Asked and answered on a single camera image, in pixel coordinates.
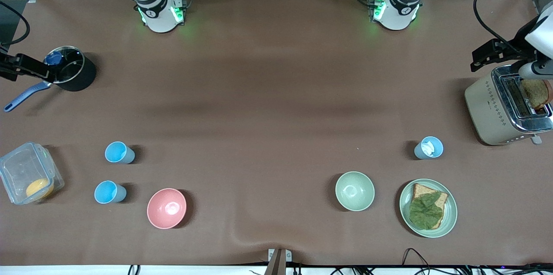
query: bread slice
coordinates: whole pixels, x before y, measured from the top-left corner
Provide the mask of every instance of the bread slice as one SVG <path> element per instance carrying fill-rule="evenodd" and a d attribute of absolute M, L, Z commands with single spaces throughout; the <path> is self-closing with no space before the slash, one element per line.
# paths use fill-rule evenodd
<path fill-rule="evenodd" d="M 522 80 L 520 84 L 524 88 L 532 108 L 543 108 L 553 100 L 553 88 L 546 80 Z"/>
<path fill-rule="evenodd" d="M 438 192 L 438 191 L 431 189 L 428 186 L 415 183 L 415 186 L 413 187 L 413 198 L 411 200 L 421 196 L 422 194 L 428 194 L 428 193 L 434 193 L 434 192 Z M 448 193 L 442 192 L 442 194 L 440 195 L 440 198 L 436 200 L 434 205 L 438 206 L 442 211 L 444 211 L 447 199 L 448 199 Z M 442 223 L 443 218 L 444 216 L 442 216 L 442 218 L 438 221 L 438 223 L 435 226 L 431 228 L 431 230 L 436 230 L 438 227 L 440 227 L 440 224 Z"/>

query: green leafy vegetable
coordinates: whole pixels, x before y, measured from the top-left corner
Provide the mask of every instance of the green leafy vegetable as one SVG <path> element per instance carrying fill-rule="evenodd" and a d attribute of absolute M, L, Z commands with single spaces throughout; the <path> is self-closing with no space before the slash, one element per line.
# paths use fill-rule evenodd
<path fill-rule="evenodd" d="M 434 204 L 441 194 L 438 191 L 413 199 L 409 206 L 409 219 L 417 228 L 430 230 L 444 216 L 444 211 Z"/>

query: clear food container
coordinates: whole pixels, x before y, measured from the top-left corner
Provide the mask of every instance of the clear food container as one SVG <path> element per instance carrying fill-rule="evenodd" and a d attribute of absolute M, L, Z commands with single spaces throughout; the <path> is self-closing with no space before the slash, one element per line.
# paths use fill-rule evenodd
<path fill-rule="evenodd" d="M 0 158 L 0 175 L 10 200 L 16 205 L 35 202 L 64 186 L 48 150 L 32 142 Z"/>

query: saucepan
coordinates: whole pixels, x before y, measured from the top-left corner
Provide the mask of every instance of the saucepan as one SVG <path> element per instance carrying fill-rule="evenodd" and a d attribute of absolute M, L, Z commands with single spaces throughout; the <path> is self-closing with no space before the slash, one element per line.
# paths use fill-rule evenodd
<path fill-rule="evenodd" d="M 43 81 L 27 88 L 6 104 L 4 112 L 12 111 L 32 94 L 48 89 L 52 84 L 69 92 L 78 92 L 89 87 L 96 77 L 96 66 L 78 48 L 73 46 L 62 46 L 50 51 L 43 62 L 51 66 L 56 74 L 54 83 Z"/>

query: cup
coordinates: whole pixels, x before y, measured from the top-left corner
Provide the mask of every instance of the cup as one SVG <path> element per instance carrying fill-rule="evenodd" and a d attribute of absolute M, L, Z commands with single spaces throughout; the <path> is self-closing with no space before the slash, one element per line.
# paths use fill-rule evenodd
<path fill-rule="evenodd" d="M 121 141 L 116 141 L 105 148 L 104 156 L 109 163 L 128 164 L 134 160 L 134 151 Z"/>
<path fill-rule="evenodd" d="M 415 155 L 420 159 L 437 158 L 444 153 L 444 145 L 436 137 L 425 137 L 415 147 Z"/>
<path fill-rule="evenodd" d="M 113 181 L 101 182 L 94 190 L 94 199 L 100 204 L 121 202 L 127 196 L 127 190 Z"/>

